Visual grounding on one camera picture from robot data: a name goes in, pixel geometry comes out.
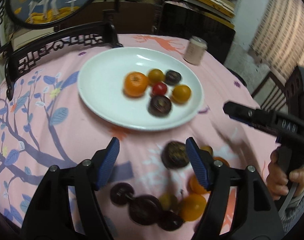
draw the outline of pink tablecloth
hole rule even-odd
[[[179,230],[166,232],[157,225],[139,226],[128,215],[127,207],[111,204],[109,190],[118,181],[130,183],[136,195],[159,197],[170,180],[174,194],[188,194],[191,166],[168,172],[160,153],[171,140],[185,142],[193,136],[199,146],[210,145],[214,155],[232,167],[254,164],[266,178],[269,155],[275,138],[229,119],[224,102],[233,100],[257,107],[247,89],[223,65],[206,53],[200,66],[186,63],[182,54],[186,40],[170,37],[120,35],[125,47],[145,47],[167,53],[184,62],[198,76],[204,89],[204,105],[189,123],[162,132],[137,132],[116,127],[93,114],[78,96],[76,79],[82,65],[108,47],[82,47],[49,60],[16,82],[14,98],[6,99],[6,83],[0,85],[0,212],[21,226],[30,200],[42,176],[52,164],[71,167],[105,148],[116,136],[121,149],[111,182],[97,193],[102,212],[116,239],[191,239],[197,223],[185,223]],[[73,188],[70,205],[77,231],[82,231]],[[222,228],[229,230],[233,217],[235,189]]]

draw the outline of tablecloth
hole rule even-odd
[[[257,167],[265,179],[275,138],[233,121],[222,110],[232,100],[258,107],[248,90],[209,53],[199,66],[183,60],[187,40],[171,37],[126,34],[119,35],[125,47],[158,50],[186,64],[199,78],[204,89],[204,105],[190,122],[167,131],[138,132],[117,127],[92,113],[77,91],[77,76],[82,65],[109,47],[80,47],[51,52],[47,62],[38,65],[15,84],[12,101],[6,98],[6,82],[0,85],[0,212],[21,226],[31,198],[49,166],[75,166],[90,159],[97,150],[106,148],[113,136],[120,140],[120,153],[108,185],[97,192],[106,222],[116,239],[191,239],[198,221],[187,222],[174,232],[157,225],[133,223],[127,207],[116,207],[109,191],[117,182],[130,183],[136,195],[159,197],[174,184],[180,199],[189,192],[191,165],[167,170],[160,158],[171,140],[185,142],[192,136],[199,146],[210,145],[214,156],[226,159],[232,167]],[[69,189],[75,228],[82,232],[74,188]],[[236,189],[231,188],[222,233],[231,226]]]

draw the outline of beige curtain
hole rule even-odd
[[[270,0],[251,47],[284,78],[304,66],[302,0]]]

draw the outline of plate rim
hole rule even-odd
[[[196,77],[197,81],[199,82],[200,86],[201,86],[201,97],[202,97],[202,100],[200,101],[199,105],[195,108],[195,110],[193,112],[191,112],[191,114],[189,114],[187,117],[185,118],[182,118],[180,121],[178,122],[175,122],[174,124],[175,125],[171,125],[171,124],[167,124],[167,125],[158,125],[156,127],[153,127],[153,128],[147,128],[145,126],[138,126],[138,125],[129,125],[129,124],[126,124],[126,123],[122,123],[122,122],[115,122],[113,121],[111,118],[107,117],[106,115],[104,114],[101,114],[99,113],[98,111],[96,111],[92,106],[91,104],[86,100],[86,98],[84,97],[84,94],[82,92],[82,89],[80,88],[80,76],[81,76],[81,73],[82,71],[84,70],[84,66],[91,60],[93,59],[94,57],[97,57],[99,55],[102,55],[104,53],[108,53],[110,52],[111,50],[119,50],[119,49],[140,49],[140,50],[150,50],[150,51],[154,51],[154,52],[157,52],[157,53],[161,53],[161,54],[164,54],[166,55],[167,57],[171,57],[172,59],[174,59],[175,61],[178,61],[180,64],[183,64],[186,68],[188,68],[191,73]],[[170,130],[170,129],[173,129],[173,128],[176,128],[176,127],[179,127],[181,125],[184,125],[185,123],[187,122],[190,122],[198,113],[198,111],[200,110],[200,108],[202,107],[202,105],[204,104],[204,90],[203,90],[203,86],[200,82],[200,80],[198,79],[198,77],[195,75],[195,73],[187,66],[185,65],[183,62],[181,62],[180,60],[176,59],[175,57],[172,57],[170,56],[169,54],[166,54],[166,53],[163,53],[163,52],[160,52],[158,50],[154,50],[154,49],[148,49],[148,48],[141,48],[141,47],[121,47],[121,48],[111,48],[111,49],[108,49],[108,50],[105,50],[105,51],[102,51],[94,56],[92,56],[91,58],[89,58],[81,67],[80,71],[79,71],[79,75],[77,75],[77,89],[78,89],[78,94],[79,96],[81,97],[82,101],[84,102],[84,104],[93,112],[95,113],[97,116],[99,116],[100,118],[106,120],[107,122],[110,122],[114,125],[117,125],[117,126],[120,126],[120,127],[123,127],[123,128],[127,128],[127,129],[130,129],[130,130],[137,130],[137,131],[150,131],[150,132],[153,132],[153,131],[162,131],[162,130]]]

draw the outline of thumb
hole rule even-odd
[[[304,168],[294,170],[290,173],[289,179],[291,182],[298,183],[294,197],[299,196],[304,191]]]

